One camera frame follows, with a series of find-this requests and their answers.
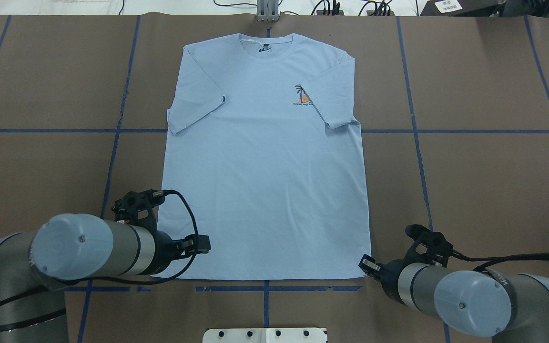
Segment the brown table surface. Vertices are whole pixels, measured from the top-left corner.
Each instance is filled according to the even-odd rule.
[[[373,256],[407,224],[468,256],[549,252],[549,19],[253,15],[0,17],[0,237],[64,212],[111,219],[158,188],[183,45],[296,32],[356,58]],[[471,269],[452,261],[450,267]],[[549,277],[549,262],[501,272]],[[329,341],[485,342],[368,278],[68,289],[70,341],[199,342],[207,328],[318,326]]]

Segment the t-shirt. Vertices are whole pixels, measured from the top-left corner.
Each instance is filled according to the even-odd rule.
[[[370,229],[354,76],[344,50],[296,33],[183,48],[162,189],[185,196],[212,249],[181,278],[364,276],[357,265]],[[158,229],[192,233],[179,200],[161,205]]]

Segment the shirt sleeve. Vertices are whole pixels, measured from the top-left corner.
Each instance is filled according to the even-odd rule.
[[[355,59],[348,54],[335,66],[302,82],[316,111],[330,129],[359,123],[353,117],[355,104]]]
[[[187,129],[207,114],[215,111],[226,101],[226,95],[209,75],[183,48],[175,98],[166,111],[168,128],[174,135]]]

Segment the white sticker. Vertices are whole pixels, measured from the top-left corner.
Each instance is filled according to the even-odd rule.
[[[459,1],[457,0],[444,0],[436,2],[436,7],[440,11],[440,13],[448,13],[463,9],[463,7],[461,7],[461,5],[459,4]]]

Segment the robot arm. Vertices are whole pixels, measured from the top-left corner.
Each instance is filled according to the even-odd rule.
[[[120,222],[68,213],[53,217],[37,232],[0,239],[0,301],[30,292],[0,306],[0,342],[67,343],[65,287],[78,280],[159,273],[173,260],[207,253],[209,237],[197,230],[176,241],[156,230],[152,208],[165,195],[128,193],[112,209]],[[148,216],[139,219],[143,211]]]
[[[406,234],[415,243],[403,260],[383,265],[364,255],[359,264],[390,298],[494,343],[549,343],[549,278],[454,271],[446,268],[453,246],[441,233],[411,225]],[[418,245],[427,252],[418,254]]]

